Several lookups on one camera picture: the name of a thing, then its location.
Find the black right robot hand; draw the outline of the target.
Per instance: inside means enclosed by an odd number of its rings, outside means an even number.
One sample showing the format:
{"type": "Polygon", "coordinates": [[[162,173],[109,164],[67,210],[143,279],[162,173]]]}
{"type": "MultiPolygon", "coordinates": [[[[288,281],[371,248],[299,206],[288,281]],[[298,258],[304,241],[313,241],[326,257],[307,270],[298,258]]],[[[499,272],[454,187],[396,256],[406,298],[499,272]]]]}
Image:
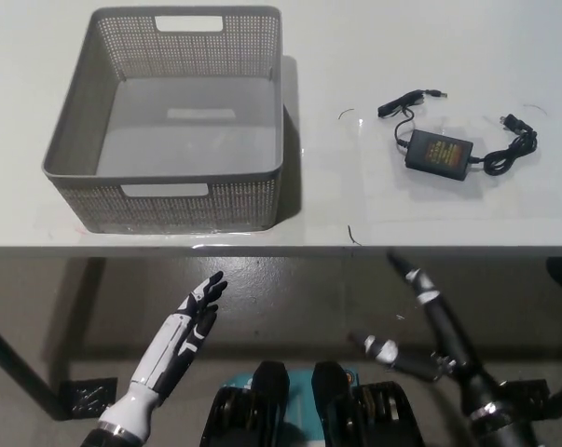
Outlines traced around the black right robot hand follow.
{"type": "Polygon", "coordinates": [[[437,351],[425,358],[400,348],[393,340],[383,341],[366,331],[350,332],[350,342],[367,358],[398,373],[428,383],[444,376],[451,378],[459,387],[462,412],[473,422],[515,419],[518,411],[513,400],[486,371],[467,332],[429,275],[395,251],[389,251],[387,258],[414,291],[434,334],[437,351]]]}

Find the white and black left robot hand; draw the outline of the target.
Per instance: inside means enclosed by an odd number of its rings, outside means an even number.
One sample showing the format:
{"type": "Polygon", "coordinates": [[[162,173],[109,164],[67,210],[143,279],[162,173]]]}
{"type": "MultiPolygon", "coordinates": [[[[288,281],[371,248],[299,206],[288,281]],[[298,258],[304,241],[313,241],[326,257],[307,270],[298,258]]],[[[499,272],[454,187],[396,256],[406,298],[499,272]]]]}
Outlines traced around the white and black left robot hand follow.
{"type": "Polygon", "coordinates": [[[84,446],[144,446],[152,414],[170,396],[210,333],[227,287],[219,271],[202,281],[169,314],[130,379],[125,395],[108,407],[84,446]]]}

